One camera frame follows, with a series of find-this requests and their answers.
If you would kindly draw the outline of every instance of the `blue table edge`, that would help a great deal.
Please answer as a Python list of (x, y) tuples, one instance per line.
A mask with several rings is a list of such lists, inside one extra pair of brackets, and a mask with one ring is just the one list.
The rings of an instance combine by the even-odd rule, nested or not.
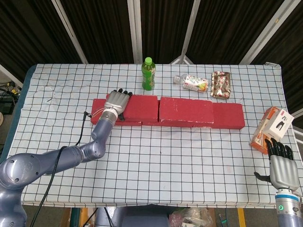
[(18, 123), (19, 123), (19, 119), (20, 119), (20, 115), (21, 115), (21, 109), (23, 108), (24, 101), (27, 96), (27, 92), (28, 92), (29, 85), (30, 85), (30, 80), (36, 70), (36, 67), (37, 67), (37, 65), (33, 65), (32, 67), (29, 68), (29, 70), (26, 73), (23, 87), (21, 90), (21, 94), (18, 99), (17, 106), (15, 107), (15, 114), (13, 116), (13, 121), (11, 123), (11, 126), (9, 128), (9, 133), (8, 133), (5, 143), (4, 143), (4, 148), (2, 151), (2, 155), (0, 157), (0, 163), (2, 163), (8, 157), (9, 149), (11, 147), (11, 144), (13, 142), (13, 139), (14, 139), (17, 127), (18, 127)]

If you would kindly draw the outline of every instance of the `black curtain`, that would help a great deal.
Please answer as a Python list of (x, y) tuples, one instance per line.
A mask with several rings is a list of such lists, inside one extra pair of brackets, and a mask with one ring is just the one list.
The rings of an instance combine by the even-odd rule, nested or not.
[(37, 63), (80, 63), (50, 0), (0, 1), (0, 64), (23, 81)]
[[(303, 108), (302, 11), (301, 1), (253, 61), (253, 64), (264, 64), (268, 61), (281, 65), (283, 87), (290, 113)], [(295, 126), (303, 128), (302, 117), (295, 122)]]
[(133, 63), (127, 0), (61, 0), (89, 63)]
[(193, 0), (141, 0), (143, 59), (169, 64), (181, 55)]
[(283, 0), (202, 0), (186, 56), (195, 64), (239, 64)]

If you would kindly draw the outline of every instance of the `plastic bag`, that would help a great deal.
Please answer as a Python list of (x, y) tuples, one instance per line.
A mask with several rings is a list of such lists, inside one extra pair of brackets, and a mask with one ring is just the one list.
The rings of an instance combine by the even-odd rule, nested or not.
[(209, 227), (212, 224), (207, 208), (185, 208), (169, 216), (170, 227)]

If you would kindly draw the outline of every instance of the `white box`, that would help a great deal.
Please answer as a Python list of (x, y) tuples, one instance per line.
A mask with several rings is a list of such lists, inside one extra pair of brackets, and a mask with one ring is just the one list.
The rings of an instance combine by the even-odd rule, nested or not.
[(286, 133), (294, 117), (287, 111), (281, 109), (272, 116), (266, 124), (263, 133), (275, 140), (280, 140)]

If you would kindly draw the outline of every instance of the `bottle cap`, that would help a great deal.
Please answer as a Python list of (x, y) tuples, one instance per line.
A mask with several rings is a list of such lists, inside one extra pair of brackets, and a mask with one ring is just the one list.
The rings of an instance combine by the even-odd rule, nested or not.
[(152, 58), (150, 58), (150, 57), (145, 58), (145, 64), (151, 65), (152, 64)]

